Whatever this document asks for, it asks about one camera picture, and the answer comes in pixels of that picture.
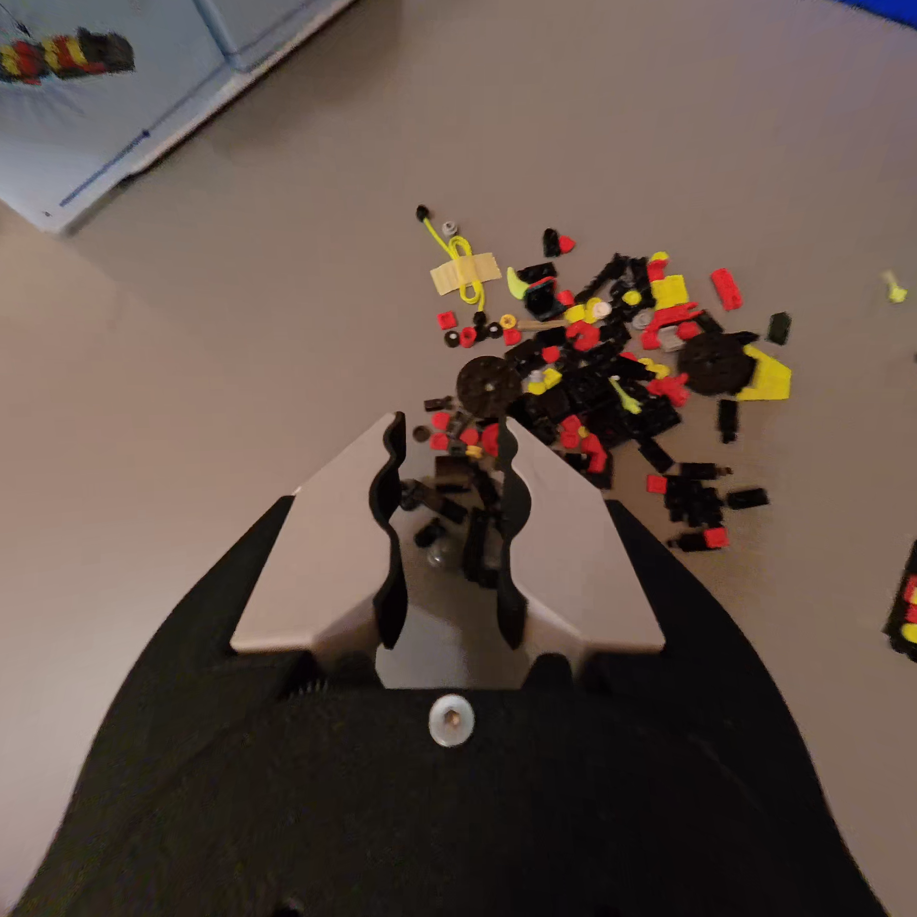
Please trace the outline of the long black lego assembly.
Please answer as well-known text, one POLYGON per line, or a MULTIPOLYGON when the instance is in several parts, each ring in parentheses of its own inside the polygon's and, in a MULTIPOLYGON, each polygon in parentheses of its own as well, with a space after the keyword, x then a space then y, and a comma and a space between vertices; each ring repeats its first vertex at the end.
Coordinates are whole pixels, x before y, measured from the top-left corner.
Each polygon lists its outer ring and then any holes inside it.
POLYGON ((916 541, 900 574, 882 632, 895 652, 916 662, 916 541))

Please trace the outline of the pale blue lego instruction booklet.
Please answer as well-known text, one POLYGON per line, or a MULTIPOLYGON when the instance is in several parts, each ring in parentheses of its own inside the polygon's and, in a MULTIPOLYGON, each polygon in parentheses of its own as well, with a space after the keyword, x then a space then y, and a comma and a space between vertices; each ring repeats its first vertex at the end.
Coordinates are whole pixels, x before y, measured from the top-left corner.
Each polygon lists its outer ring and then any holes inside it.
POLYGON ((350 1, 3 1, 1 198, 77 223, 350 1))

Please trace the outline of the blue plastic bin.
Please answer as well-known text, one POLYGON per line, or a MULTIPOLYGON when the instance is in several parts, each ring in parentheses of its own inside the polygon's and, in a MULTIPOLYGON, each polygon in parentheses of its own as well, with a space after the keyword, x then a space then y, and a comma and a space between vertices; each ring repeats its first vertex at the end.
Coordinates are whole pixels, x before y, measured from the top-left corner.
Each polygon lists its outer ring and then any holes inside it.
POLYGON ((839 1, 838 3, 897 26, 916 30, 916 1, 839 1))

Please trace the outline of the pile of lego pieces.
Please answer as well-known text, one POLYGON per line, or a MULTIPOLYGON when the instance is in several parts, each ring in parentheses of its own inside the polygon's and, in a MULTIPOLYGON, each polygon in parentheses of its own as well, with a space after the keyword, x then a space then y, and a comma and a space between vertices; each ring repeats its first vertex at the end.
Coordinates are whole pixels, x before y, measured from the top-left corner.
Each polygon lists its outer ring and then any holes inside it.
POLYGON ((488 557, 492 535, 503 535, 500 425, 516 421, 572 471, 606 496, 613 488, 613 451, 636 445, 648 463, 647 491, 662 498, 682 530, 669 546, 683 553, 726 548, 726 514, 770 504, 762 487, 722 490, 733 470, 716 462, 676 460, 660 438, 682 422, 691 395, 716 401, 715 429, 730 445, 743 404, 781 402, 791 370, 762 350, 760 336, 727 330, 690 299, 669 256, 616 253, 578 292, 563 286, 556 261, 575 241, 548 227, 543 259, 502 270, 477 253, 457 224, 436 228, 420 204, 417 221, 446 254, 431 276, 441 295, 456 293, 471 307, 466 325, 455 311, 437 316, 445 345, 470 350, 499 340, 503 355, 484 355, 459 371, 453 395, 424 403, 427 421, 412 438, 435 453, 431 481, 403 480, 400 506, 432 515, 415 533, 422 549, 464 532, 464 577, 497 585, 488 557))

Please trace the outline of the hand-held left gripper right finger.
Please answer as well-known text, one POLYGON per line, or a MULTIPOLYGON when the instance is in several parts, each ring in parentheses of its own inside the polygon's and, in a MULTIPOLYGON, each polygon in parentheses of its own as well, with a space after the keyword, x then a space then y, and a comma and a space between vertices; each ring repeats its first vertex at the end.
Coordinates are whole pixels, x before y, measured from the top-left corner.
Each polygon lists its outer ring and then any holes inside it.
POLYGON ((659 654, 665 646, 599 490, 514 419, 501 423, 497 623, 525 654, 659 654))

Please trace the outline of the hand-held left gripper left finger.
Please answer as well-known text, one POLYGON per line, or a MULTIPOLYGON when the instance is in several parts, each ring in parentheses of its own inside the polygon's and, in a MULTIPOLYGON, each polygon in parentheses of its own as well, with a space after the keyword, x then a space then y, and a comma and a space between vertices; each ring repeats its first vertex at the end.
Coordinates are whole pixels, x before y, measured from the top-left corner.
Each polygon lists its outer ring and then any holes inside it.
POLYGON ((393 648, 408 596, 399 536, 402 412, 384 415, 292 496, 231 636, 238 654, 393 648))

